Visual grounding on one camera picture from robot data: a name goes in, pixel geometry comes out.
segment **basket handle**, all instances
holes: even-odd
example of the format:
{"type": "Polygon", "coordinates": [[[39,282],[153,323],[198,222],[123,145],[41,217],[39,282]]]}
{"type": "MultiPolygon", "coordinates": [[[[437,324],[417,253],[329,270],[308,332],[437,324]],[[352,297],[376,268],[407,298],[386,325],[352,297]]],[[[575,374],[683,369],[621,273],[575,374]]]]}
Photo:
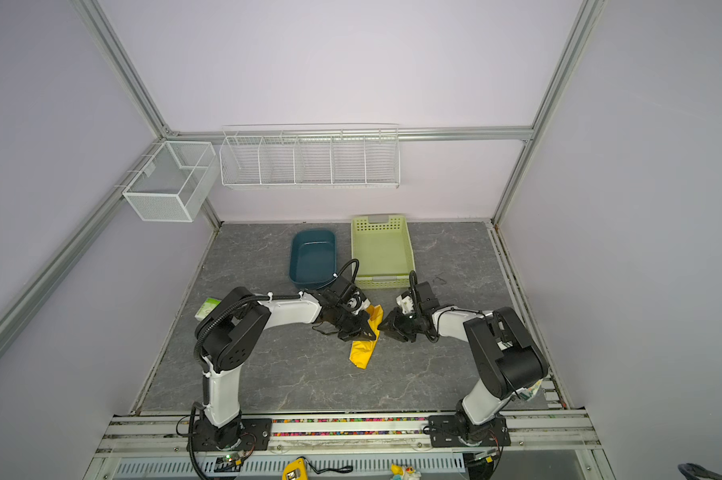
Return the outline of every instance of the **basket handle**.
{"type": "Polygon", "coordinates": [[[390,215],[370,215],[366,217],[370,224],[387,224],[390,222],[390,215]]]}
{"type": "Polygon", "coordinates": [[[372,282],[396,282],[399,278],[397,276],[373,276],[372,282]]]}

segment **white wire basket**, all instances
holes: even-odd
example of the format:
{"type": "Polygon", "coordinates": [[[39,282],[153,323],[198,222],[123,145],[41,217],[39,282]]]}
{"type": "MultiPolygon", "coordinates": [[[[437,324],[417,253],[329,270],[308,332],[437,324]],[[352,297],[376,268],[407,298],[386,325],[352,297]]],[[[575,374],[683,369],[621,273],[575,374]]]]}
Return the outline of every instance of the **white wire basket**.
{"type": "Polygon", "coordinates": [[[137,215],[151,222],[192,222],[219,170],[210,142],[164,141],[124,190],[137,215]]]}
{"type": "Polygon", "coordinates": [[[398,187],[396,132],[226,135],[222,184],[230,188],[398,187]]]}

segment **black cable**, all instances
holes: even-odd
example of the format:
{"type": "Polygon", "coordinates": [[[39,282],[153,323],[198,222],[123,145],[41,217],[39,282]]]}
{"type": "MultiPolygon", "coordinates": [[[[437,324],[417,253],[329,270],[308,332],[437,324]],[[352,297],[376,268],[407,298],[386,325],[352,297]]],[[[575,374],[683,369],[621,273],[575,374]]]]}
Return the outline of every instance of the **black cable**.
{"type": "Polygon", "coordinates": [[[350,277],[350,283],[348,283],[347,285],[345,285],[345,288],[343,289],[342,293],[339,294],[339,298],[340,298],[340,299],[345,298],[345,295],[347,295],[347,293],[350,291],[350,288],[356,284],[356,275],[358,275],[359,267],[361,267],[361,262],[359,262],[359,259],[357,259],[357,258],[352,258],[352,259],[348,260],[348,261],[345,263],[345,265],[342,265],[342,266],[339,268],[339,272],[337,272],[337,277],[338,277],[338,278],[345,272],[345,269],[346,269],[348,266],[350,266],[350,264],[356,264],[356,268],[353,269],[353,274],[352,274],[351,277],[350,277]]]}
{"type": "Polygon", "coordinates": [[[430,340],[431,343],[437,343],[438,340],[441,338],[441,335],[439,335],[439,329],[435,329],[435,336],[430,336],[429,333],[425,332],[425,338],[430,340]]]}
{"type": "Polygon", "coordinates": [[[353,471],[352,465],[346,465],[344,467],[339,467],[339,468],[321,468],[320,470],[316,470],[316,467],[311,465],[307,458],[305,458],[305,457],[298,457],[298,458],[303,459],[305,461],[305,463],[308,464],[310,469],[313,470],[313,473],[315,473],[316,475],[321,475],[324,472],[351,473],[353,471]]]}
{"type": "Polygon", "coordinates": [[[254,436],[253,433],[244,432],[241,434],[242,437],[245,435],[249,435],[250,437],[252,437],[252,448],[250,448],[249,451],[246,454],[244,454],[243,458],[241,458],[241,462],[243,462],[247,458],[251,457],[252,454],[254,453],[254,448],[257,446],[257,437],[254,436]]]}
{"type": "Polygon", "coordinates": [[[486,316],[483,312],[479,312],[478,310],[466,310],[464,308],[455,308],[453,306],[451,309],[449,309],[449,312],[468,312],[468,313],[476,313],[480,316],[486,316]]]}
{"type": "Polygon", "coordinates": [[[209,326],[204,329],[199,335],[198,339],[196,340],[196,346],[193,348],[193,358],[196,359],[197,362],[201,364],[202,367],[204,367],[204,371],[206,369],[206,362],[203,360],[203,355],[201,353],[203,342],[206,341],[207,337],[211,334],[211,332],[222,322],[226,320],[230,320],[232,318],[233,312],[240,309],[242,306],[251,303],[251,302],[260,302],[260,301],[267,301],[267,300],[299,300],[301,297],[299,295],[273,295],[273,298],[269,295],[252,295],[247,296],[238,302],[235,302],[233,305],[229,306],[227,309],[223,310],[223,312],[218,316],[216,319],[212,321],[212,323],[209,324],[209,326]]]}
{"type": "Polygon", "coordinates": [[[489,433],[491,434],[491,437],[495,440],[495,445],[497,446],[497,460],[494,463],[493,466],[491,466],[491,473],[494,473],[497,471],[497,467],[500,466],[500,460],[502,459],[502,452],[505,450],[503,447],[500,447],[500,441],[497,439],[497,436],[489,430],[489,433]]]}
{"type": "Polygon", "coordinates": [[[356,283],[356,275],[359,273],[359,267],[361,266],[361,263],[359,262],[359,259],[352,258],[348,260],[345,265],[342,265],[339,270],[337,271],[337,276],[342,276],[343,272],[345,272],[345,269],[350,266],[350,264],[356,264],[356,268],[353,269],[353,274],[350,277],[350,283],[356,283]]]}
{"type": "Polygon", "coordinates": [[[419,309],[419,293],[417,293],[415,285],[417,285],[417,272],[412,270],[409,272],[409,295],[412,296],[412,302],[414,302],[414,314],[420,317],[423,312],[419,309]]]}
{"type": "Polygon", "coordinates": [[[187,437],[188,435],[190,435],[191,426],[190,426],[190,424],[188,424],[188,426],[187,426],[187,431],[188,431],[188,433],[180,433],[179,426],[180,426],[180,422],[182,422],[182,418],[180,418],[179,420],[177,420],[177,424],[174,426],[174,431],[175,431],[180,437],[187,437]]]}
{"type": "Polygon", "coordinates": [[[436,432],[445,433],[446,435],[451,435],[451,436],[454,436],[454,437],[459,437],[459,436],[460,436],[460,434],[459,434],[458,432],[450,432],[450,431],[447,430],[446,428],[437,427],[437,426],[435,426],[435,425],[426,425],[426,426],[423,427],[423,433],[424,433],[425,435],[430,435],[430,432],[431,432],[431,431],[434,431],[434,430],[435,430],[436,432]]]}
{"type": "Polygon", "coordinates": [[[507,376],[505,376],[505,373],[502,372],[502,369],[500,369],[500,373],[502,374],[502,378],[505,379],[505,381],[508,383],[508,385],[510,386],[510,388],[513,390],[513,392],[510,394],[510,396],[512,397],[512,396],[513,396],[513,393],[515,393],[515,398],[518,398],[519,400],[522,401],[523,399],[519,397],[519,393],[515,391],[515,387],[513,386],[512,383],[510,383],[510,379],[509,379],[507,376]]]}
{"type": "Polygon", "coordinates": [[[190,415],[191,422],[187,428],[187,451],[191,456],[191,466],[193,467],[193,471],[196,472],[196,475],[198,475],[201,480],[211,480],[205,473],[203,473],[203,470],[201,470],[201,467],[198,465],[198,460],[196,460],[195,452],[193,451],[193,423],[196,419],[196,406],[199,406],[198,402],[193,402],[190,415]]]}
{"type": "Polygon", "coordinates": [[[328,336],[328,335],[336,335],[337,333],[339,333],[339,330],[336,330],[336,331],[334,331],[334,332],[324,332],[324,331],[322,331],[322,330],[318,330],[317,327],[318,327],[319,325],[322,325],[322,324],[323,324],[323,322],[318,322],[316,325],[313,325],[311,328],[312,328],[313,330],[317,331],[318,333],[320,333],[321,335],[327,335],[327,336],[328,336]]]}

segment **aluminum rail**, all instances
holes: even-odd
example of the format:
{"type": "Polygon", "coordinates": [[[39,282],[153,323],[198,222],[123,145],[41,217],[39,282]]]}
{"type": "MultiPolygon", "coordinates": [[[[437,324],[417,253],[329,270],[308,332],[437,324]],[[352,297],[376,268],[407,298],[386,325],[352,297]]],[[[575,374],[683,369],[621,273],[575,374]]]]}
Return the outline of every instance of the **aluminum rail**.
{"type": "MultiPolygon", "coordinates": [[[[481,449],[480,447],[433,448],[430,446],[429,436],[415,433],[422,431],[427,425],[426,420],[387,420],[390,417],[422,418],[433,413],[435,412],[293,413],[244,417],[267,417],[275,421],[268,450],[257,452],[259,456],[280,456],[285,453],[307,455],[361,452],[472,452],[481,449]],[[308,418],[313,421],[305,422],[304,420],[308,418]],[[322,436],[318,435],[318,432],[349,434],[322,436]],[[373,433],[354,435],[358,432],[373,433]]],[[[451,412],[437,413],[448,415],[451,412]]],[[[502,412],[502,415],[507,418],[511,438],[511,445],[506,447],[508,450],[603,448],[585,410],[520,410],[502,412]]],[[[100,441],[95,458],[186,456],[187,439],[176,434],[176,427],[179,427],[180,432],[186,432],[187,416],[113,417],[100,441]]],[[[208,455],[214,456],[218,453],[211,452],[208,455]]]]}
{"type": "MultiPolygon", "coordinates": [[[[132,65],[126,54],[126,50],[118,41],[118,36],[108,21],[106,14],[102,11],[99,2],[97,0],[70,0],[70,3],[82,22],[84,22],[100,53],[113,68],[113,72],[116,73],[116,77],[122,83],[132,103],[142,114],[142,117],[148,123],[148,127],[153,130],[156,138],[164,139],[167,135],[174,134],[142,83],[135,66],[132,65]]],[[[212,227],[219,230],[222,222],[214,212],[209,200],[203,201],[201,211],[212,227]]]]}
{"type": "MultiPolygon", "coordinates": [[[[151,158],[162,142],[152,143],[140,156],[131,170],[140,170],[151,158]]],[[[134,176],[129,171],[119,182],[126,185],[134,176]]],[[[97,236],[116,216],[118,208],[126,200],[123,197],[124,187],[113,187],[99,205],[92,210],[87,218],[78,226],[76,232],[68,237],[47,263],[31,277],[20,293],[0,315],[0,358],[12,342],[26,327],[41,306],[49,299],[57,286],[66,277],[71,268],[84,255],[97,236]]]]}
{"type": "Polygon", "coordinates": [[[524,177],[524,172],[529,165],[529,159],[531,159],[531,155],[535,152],[539,139],[548,126],[550,117],[564,93],[566,84],[574,72],[574,69],[577,67],[590,32],[592,32],[605,2],[606,0],[584,0],[580,11],[577,13],[577,18],[574,20],[574,27],[571,29],[566,46],[564,47],[564,53],[558,61],[558,66],[553,73],[553,78],[550,80],[550,85],[548,85],[548,90],[545,92],[535,121],[531,124],[532,130],[534,131],[532,138],[529,139],[529,142],[527,142],[521,150],[519,160],[516,162],[515,167],[513,167],[513,172],[508,180],[508,184],[505,185],[505,190],[502,192],[497,210],[495,210],[494,216],[491,217],[491,220],[495,224],[500,224],[502,217],[505,216],[505,213],[508,211],[513,194],[519,187],[521,179],[524,177]]]}
{"type": "MultiPolygon", "coordinates": [[[[208,132],[181,132],[168,135],[168,140],[211,141],[221,144],[225,136],[233,136],[235,130],[208,132]]],[[[371,137],[395,134],[399,141],[424,140],[529,140],[534,131],[531,127],[463,127],[463,128],[353,128],[327,130],[241,130],[241,136],[254,137],[371,137]]]]}

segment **black mounting plate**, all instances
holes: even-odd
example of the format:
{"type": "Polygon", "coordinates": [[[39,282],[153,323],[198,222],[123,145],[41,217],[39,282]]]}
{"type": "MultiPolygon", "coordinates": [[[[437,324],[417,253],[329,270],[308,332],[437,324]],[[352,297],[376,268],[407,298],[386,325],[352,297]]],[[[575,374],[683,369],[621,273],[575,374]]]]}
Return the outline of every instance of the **black mounting plate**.
{"type": "Polygon", "coordinates": [[[495,434],[500,447],[510,445],[508,423],[503,416],[496,416],[483,424],[481,428],[488,429],[486,437],[484,437],[481,442],[469,442],[470,445],[464,444],[459,436],[446,433],[460,431],[461,426],[457,422],[457,418],[453,415],[431,415],[428,417],[428,425],[433,427],[430,430],[430,445],[436,448],[467,446],[493,447],[496,446],[495,438],[491,436],[490,432],[495,434]]]}
{"type": "MultiPolygon", "coordinates": [[[[239,436],[241,441],[231,449],[232,451],[248,452],[252,448],[252,442],[254,442],[255,450],[267,450],[267,444],[270,441],[270,427],[273,426],[272,419],[242,418],[241,425],[243,426],[239,436]]],[[[193,450],[195,452],[220,452],[214,444],[212,430],[204,428],[201,422],[197,424],[196,432],[193,434],[193,450]]]]}

